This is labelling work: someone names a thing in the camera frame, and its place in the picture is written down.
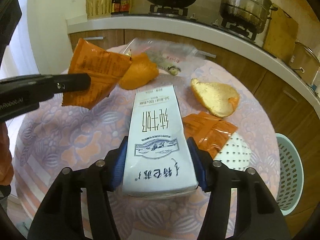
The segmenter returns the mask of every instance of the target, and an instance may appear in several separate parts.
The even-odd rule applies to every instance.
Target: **cutting board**
[[[271,20],[263,48],[285,63],[289,63],[298,34],[298,23],[276,4],[277,11],[271,12]]]

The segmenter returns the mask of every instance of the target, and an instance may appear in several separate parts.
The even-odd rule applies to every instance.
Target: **cooking pot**
[[[319,70],[320,62],[309,47],[296,41],[289,66],[311,86]]]
[[[221,0],[220,15],[228,22],[245,26],[251,32],[262,33],[272,7],[271,0]]]

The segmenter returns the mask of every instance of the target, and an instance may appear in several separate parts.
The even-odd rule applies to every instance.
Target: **teal plastic basket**
[[[280,153],[280,183],[277,203],[284,216],[297,206],[303,189],[303,166],[293,143],[283,134],[276,133]]]

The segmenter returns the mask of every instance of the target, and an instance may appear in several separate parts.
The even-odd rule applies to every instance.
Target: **person's arm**
[[[9,150],[8,129],[5,123],[0,124],[0,185],[7,186],[13,178],[12,157]]]

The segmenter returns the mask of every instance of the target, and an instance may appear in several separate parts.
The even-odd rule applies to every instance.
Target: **wooden cabinet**
[[[129,43],[134,38],[143,39],[161,39],[166,41],[174,41],[184,44],[191,44],[197,49],[216,55],[216,58],[207,57],[220,66],[224,67],[229,73],[234,75],[246,88],[254,93],[261,80],[263,79],[267,70],[255,62],[235,54],[227,49],[191,38],[178,36],[169,33],[151,32],[151,31],[138,31],[138,30],[125,30],[124,41]]]
[[[313,107],[295,89],[270,71],[254,94],[277,133],[284,134],[299,152],[304,186],[294,211],[286,216],[294,236],[320,201],[320,120]]]
[[[72,50],[74,51],[79,38],[87,38],[87,41],[103,49],[110,49],[124,45],[124,30],[99,30],[69,34]]]

